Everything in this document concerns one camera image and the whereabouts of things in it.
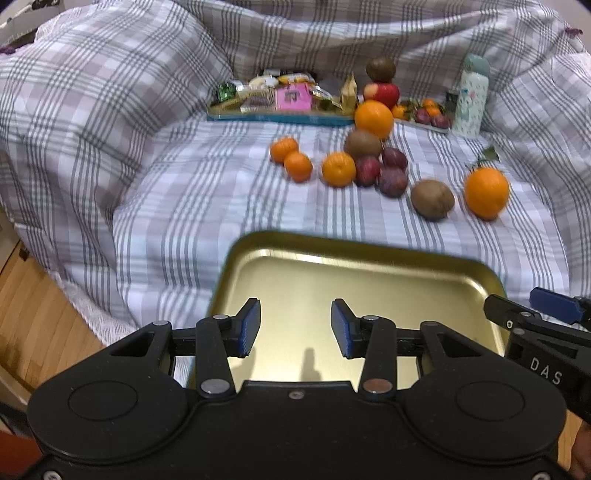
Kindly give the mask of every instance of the small orange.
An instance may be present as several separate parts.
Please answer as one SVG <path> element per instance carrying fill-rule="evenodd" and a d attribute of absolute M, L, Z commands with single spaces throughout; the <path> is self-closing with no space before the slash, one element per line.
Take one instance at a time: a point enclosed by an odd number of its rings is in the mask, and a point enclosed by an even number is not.
<path fill-rule="evenodd" d="M 496 168 L 477 168 L 466 179 L 464 198 L 478 218 L 494 220 L 509 201 L 509 181 Z"/>
<path fill-rule="evenodd" d="M 404 105 L 394 105 L 392 108 L 392 116 L 399 120 L 408 120 L 407 108 Z"/>
<path fill-rule="evenodd" d="M 433 100 L 432 98 L 425 98 L 423 100 L 423 108 L 427 108 L 427 107 L 430 107 L 430 106 L 439 107 L 438 104 L 437 104 L 437 102 L 435 100 Z"/>
<path fill-rule="evenodd" d="M 297 144 L 295 138 L 284 137 L 271 144 L 269 152 L 271 153 L 271 160 L 275 163 L 282 164 L 285 157 L 291 152 L 297 152 L 300 146 Z"/>
<path fill-rule="evenodd" d="M 314 169 L 310 159 L 300 152 L 287 154 L 283 166 L 291 179 L 296 183 L 309 180 L 312 175 L 312 169 Z"/>
<path fill-rule="evenodd" d="M 388 138 L 394 117 L 382 102 L 366 100 L 355 111 L 355 126 L 376 135 L 380 140 Z"/>
<path fill-rule="evenodd" d="M 441 115 L 441 110 L 439 109 L 438 106 L 428 106 L 425 108 L 425 110 L 427 111 L 429 116 Z"/>
<path fill-rule="evenodd" d="M 355 160 L 345 152 L 334 152 L 322 162 L 322 177 L 332 187 L 346 187 L 357 175 Z"/>

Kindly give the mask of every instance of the red apple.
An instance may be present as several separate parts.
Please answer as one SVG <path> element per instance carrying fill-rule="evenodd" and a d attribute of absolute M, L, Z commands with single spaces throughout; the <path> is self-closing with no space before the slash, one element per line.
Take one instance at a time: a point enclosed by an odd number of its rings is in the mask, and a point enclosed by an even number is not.
<path fill-rule="evenodd" d="M 376 100 L 392 109 L 398 103 L 400 90 L 393 83 L 368 83 L 363 89 L 364 100 Z"/>

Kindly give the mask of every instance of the plum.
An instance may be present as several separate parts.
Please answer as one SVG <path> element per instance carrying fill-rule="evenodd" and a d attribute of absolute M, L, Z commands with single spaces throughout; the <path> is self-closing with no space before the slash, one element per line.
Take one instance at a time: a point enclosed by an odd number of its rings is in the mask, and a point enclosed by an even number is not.
<path fill-rule="evenodd" d="M 408 167 L 406 155 L 399 149 L 392 147 L 384 148 L 382 162 L 385 167 L 400 168 L 400 170 L 406 170 Z"/>
<path fill-rule="evenodd" d="M 408 187 L 408 176 L 400 168 L 383 168 L 378 180 L 378 187 L 386 197 L 401 197 Z"/>
<path fill-rule="evenodd" d="M 431 118 L 431 125 L 437 128 L 448 129 L 451 127 L 452 123 L 449 120 L 449 117 L 446 115 L 436 115 Z"/>
<path fill-rule="evenodd" d="M 375 185 L 380 172 L 382 171 L 382 164 L 377 157 L 366 155 L 355 162 L 357 168 L 357 185 L 360 187 L 371 187 Z"/>
<path fill-rule="evenodd" d="M 431 115 L 424 108 L 420 108 L 414 114 L 414 121 L 418 124 L 431 125 Z"/>

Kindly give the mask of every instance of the dark fruit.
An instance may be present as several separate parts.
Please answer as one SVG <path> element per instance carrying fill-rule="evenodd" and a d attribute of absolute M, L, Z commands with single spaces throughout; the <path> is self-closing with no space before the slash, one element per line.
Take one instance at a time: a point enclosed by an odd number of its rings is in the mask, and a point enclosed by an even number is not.
<path fill-rule="evenodd" d="M 408 187 L 408 176 L 399 168 L 383 168 L 378 187 L 386 197 L 401 197 Z"/>
<path fill-rule="evenodd" d="M 382 171 L 382 164 L 377 157 L 367 156 L 361 157 L 355 162 L 357 168 L 357 185 L 360 187 L 371 187 L 375 185 L 379 174 Z"/>
<path fill-rule="evenodd" d="M 432 221 L 444 219 L 456 204 L 449 187 L 437 180 L 422 180 L 415 184 L 410 201 L 419 215 Z"/>
<path fill-rule="evenodd" d="M 408 167 L 406 155 L 397 148 L 384 148 L 382 162 L 385 167 L 400 168 L 400 170 L 406 170 Z"/>
<path fill-rule="evenodd" d="M 431 115 L 424 108 L 420 108 L 414 114 L 414 121 L 418 124 L 431 125 Z"/>
<path fill-rule="evenodd" d="M 431 118 L 431 125 L 437 128 L 448 129 L 451 127 L 452 123 L 449 120 L 449 117 L 446 115 L 436 115 Z"/>
<path fill-rule="evenodd" d="M 382 141 L 373 133 L 365 130 L 353 130 L 347 135 L 344 151 L 357 160 L 366 155 L 379 157 L 382 153 Z"/>
<path fill-rule="evenodd" d="M 374 82 L 389 83 L 396 75 L 396 65 L 387 57 L 378 57 L 369 61 L 365 71 Z"/>

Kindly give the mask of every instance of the water bottle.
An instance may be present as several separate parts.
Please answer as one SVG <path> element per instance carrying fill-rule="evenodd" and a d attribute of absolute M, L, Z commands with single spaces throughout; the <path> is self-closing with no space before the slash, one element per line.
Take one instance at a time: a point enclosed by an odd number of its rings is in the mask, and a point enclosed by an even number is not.
<path fill-rule="evenodd" d="M 456 117 L 452 125 L 452 133 L 455 135 L 475 138 L 480 133 L 490 75 L 491 66 L 485 58 L 473 53 L 466 56 L 457 97 Z"/>

